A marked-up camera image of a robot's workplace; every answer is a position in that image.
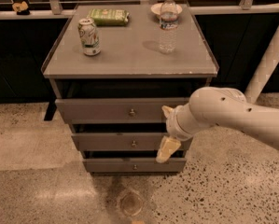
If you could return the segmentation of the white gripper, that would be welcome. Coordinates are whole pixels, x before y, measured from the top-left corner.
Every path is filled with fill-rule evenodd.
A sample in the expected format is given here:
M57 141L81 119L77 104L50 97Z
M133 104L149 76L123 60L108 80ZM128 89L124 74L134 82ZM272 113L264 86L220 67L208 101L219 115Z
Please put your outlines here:
M164 105L161 108L166 118L166 130L170 136L163 136L157 152L156 162L165 163L181 147L180 141L192 138L196 133L213 127L213 124L198 121L192 114L189 104L175 108Z

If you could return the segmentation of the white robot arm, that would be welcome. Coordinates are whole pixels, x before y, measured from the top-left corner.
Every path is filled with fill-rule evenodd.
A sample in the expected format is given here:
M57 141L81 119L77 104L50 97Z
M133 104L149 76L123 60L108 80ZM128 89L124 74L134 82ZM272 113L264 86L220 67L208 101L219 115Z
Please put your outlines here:
M203 87L193 92L185 105L165 105L162 111L168 134L160 142L156 161L168 161L183 141L215 125L240 131L279 150L279 109L255 104L278 63L279 25L245 92Z

